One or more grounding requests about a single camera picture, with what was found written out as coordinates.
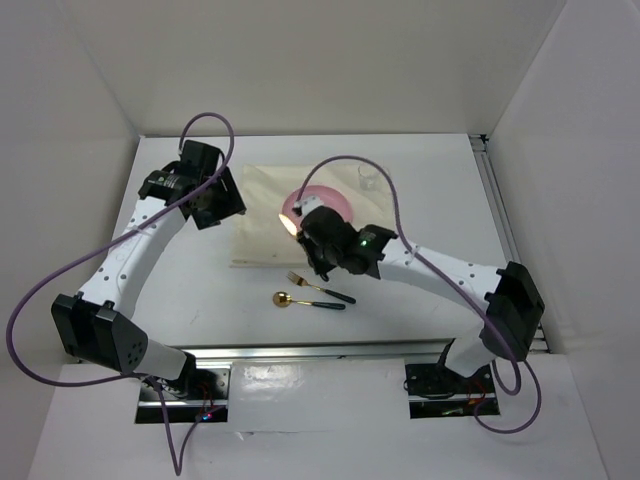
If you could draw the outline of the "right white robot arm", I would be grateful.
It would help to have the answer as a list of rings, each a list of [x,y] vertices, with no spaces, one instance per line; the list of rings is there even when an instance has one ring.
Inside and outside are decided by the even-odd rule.
[[[524,265],[480,265],[424,249],[380,226],[356,230],[316,198],[295,203],[293,212],[300,220],[296,240],[322,279],[339,268],[419,288],[480,316],[481,326],[450,341],[441,353],[436,379],[444,390],[460,391],[498,358],[527,359],[545,305]]]

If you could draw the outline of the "gold knife green handle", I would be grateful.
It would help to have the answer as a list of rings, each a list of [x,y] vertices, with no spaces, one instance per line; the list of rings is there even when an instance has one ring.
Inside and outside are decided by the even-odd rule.
[[[295,237],[300,229],[300,218],[294,213],[280,213],[278,218],[286,231],[293,237]]]

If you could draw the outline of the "clear drinking glass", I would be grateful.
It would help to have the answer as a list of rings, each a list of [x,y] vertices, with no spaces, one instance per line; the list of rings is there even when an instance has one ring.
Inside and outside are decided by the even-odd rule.
[[[358,180],[361,190],[375,191],[381,186],[383,177],[376,167],[361,163],[358,166]]]

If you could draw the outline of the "gold fork green handle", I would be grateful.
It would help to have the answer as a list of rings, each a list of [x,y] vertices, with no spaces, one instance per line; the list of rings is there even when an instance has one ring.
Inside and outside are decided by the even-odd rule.
[[[333,297],[335,299],[344,301],[344,302],[346,302],[348,304],[351,304],[351,305],[355,305],[356,304],[356,299],[355,298],[353,298],[353,297],[351,297],[349,295],[337,292],[335,290],[328,289],[326,287],[321,287],[321,286],[309,283],[306,279],[304,279],[303,277],[301,277],[300,275],[296,274],[293,271],[288,271],[286,276],[287,276],[287,279],[289,281],[291,281],[294,285],[297,285],[299,287],[308,287],[308,288],[315,289],[315,290],[317,290],[319,292],[322,292],[322,293],[324,293],[324,294],[326,294],[328,296],[331,296],[331,297]]]

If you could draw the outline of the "pink plate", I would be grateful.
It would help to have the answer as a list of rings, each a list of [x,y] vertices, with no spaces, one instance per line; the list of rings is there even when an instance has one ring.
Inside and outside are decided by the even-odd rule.
[[[298,194],[299,190],[295,190],[286,197],[280,213],[293,213],[292,207],[297,200]],[[354,212],[350,202],[337,190],[323,185],[308,185],[304,189],[302,198],[311,195],[320,197],[326,206],[337,211],[345,221],[353,221]]]

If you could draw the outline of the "gold spoon green handle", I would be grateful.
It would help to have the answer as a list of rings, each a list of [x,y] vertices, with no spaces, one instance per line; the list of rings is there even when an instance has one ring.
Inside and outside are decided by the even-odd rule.
[[[301,305],[335,311],[343,311],[346,309],[346,306],[341,303],[295,300],[287,292],[283,291],[274,293],[272,296],[272,301],[274,305],[279,308],[286,308],[290,305]]]

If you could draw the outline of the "cream cloth placemat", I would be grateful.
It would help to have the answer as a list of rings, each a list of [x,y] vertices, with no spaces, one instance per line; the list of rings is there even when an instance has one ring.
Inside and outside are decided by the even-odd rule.
[[[308,185],[331,187],[350,202],[356,229],[368,224],[395,227],[391,192],[386,180],[378,190],[363,191],[358,180],[358,165],[333,163],[314,174]],[[278,215],[286,197],[302,186],[310,165],[246,165],[240,192],[247,207],[236,218],[231,262],[236,267],[304,267],[306,255]]]

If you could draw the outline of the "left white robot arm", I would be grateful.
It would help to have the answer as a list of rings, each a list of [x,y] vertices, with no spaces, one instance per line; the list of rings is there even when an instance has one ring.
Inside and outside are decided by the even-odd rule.
[[[194,355],[152,340],[133,316],[140,293],[172,238],[193,221],[200,230],[242,215],[245,204],[225,158],[214,146],[188,140],[178,160],[151,172],[138,191],[124,233],[96,273],[51,313],[65,352],[124,375],[145,374],[176,399],[215,382]]]

